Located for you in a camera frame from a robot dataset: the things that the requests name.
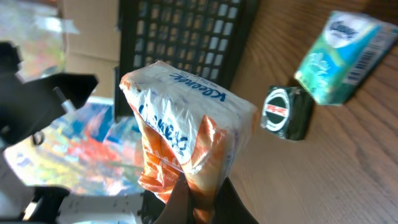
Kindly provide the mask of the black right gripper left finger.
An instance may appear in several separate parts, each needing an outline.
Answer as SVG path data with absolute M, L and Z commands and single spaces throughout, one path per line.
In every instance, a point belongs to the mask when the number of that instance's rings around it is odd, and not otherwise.
M 145 190 L 142 194 L 141 220 L 143 224 L 192 224 L 193 199 L 187 180 L 180 174 L 167 203 L 160 201 L 154 193 Z

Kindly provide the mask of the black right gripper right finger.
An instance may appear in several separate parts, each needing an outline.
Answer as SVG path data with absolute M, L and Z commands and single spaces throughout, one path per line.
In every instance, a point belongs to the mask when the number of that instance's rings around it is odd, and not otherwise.
M 221 185 L 213 205 L 214 224 L 258 224 L 242 203 L 229 177 Z

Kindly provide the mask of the orange tissue pack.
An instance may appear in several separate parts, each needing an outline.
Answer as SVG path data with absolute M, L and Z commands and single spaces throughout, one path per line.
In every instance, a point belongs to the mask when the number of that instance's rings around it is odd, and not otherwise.
M 258 125 L 257 107 L 162 61 L 125 74 L 119 86 L 142 134 L 139 184 L 168 202 L 179 175 L 185 175 L 194 217 L 208 223 L 235 155 Z

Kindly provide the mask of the black round-logo packet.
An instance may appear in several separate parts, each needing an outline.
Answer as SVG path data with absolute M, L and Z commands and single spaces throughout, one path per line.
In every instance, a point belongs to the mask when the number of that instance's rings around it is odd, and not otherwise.
M 261 113 L 261 127 L 281 139 L 301 141 L 305 138 L 314 100 L 299 86 L 269 88 Z

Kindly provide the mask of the green tissue pack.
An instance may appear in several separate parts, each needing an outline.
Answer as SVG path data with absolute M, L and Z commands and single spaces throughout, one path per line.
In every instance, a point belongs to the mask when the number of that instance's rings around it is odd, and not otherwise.
M 397 40 L 397 26 L 333 11 L 294 78 L 319 105 L 342 105 Z

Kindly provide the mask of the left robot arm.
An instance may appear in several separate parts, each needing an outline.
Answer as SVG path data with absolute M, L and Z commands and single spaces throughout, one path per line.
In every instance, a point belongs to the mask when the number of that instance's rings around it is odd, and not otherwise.
M 25 82 L 19 49 L 1 42 L 1 151 L 31 138 L 81 108 L 98 84 L 94 74 L 57 73 Z M 29 187 L 1 157 L 1 223 L 141 223 L 142 194 L 82 196 L 59 186 Z

